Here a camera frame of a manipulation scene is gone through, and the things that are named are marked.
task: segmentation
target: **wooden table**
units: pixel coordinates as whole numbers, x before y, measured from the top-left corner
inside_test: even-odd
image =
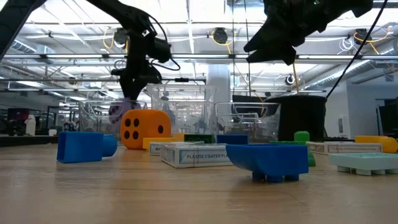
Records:
[[[174,169],[143,151],[60,164],[57,145],[0,149],[0,223],[397,223],[398,175],[337,172],[252,182],[233,166]]]

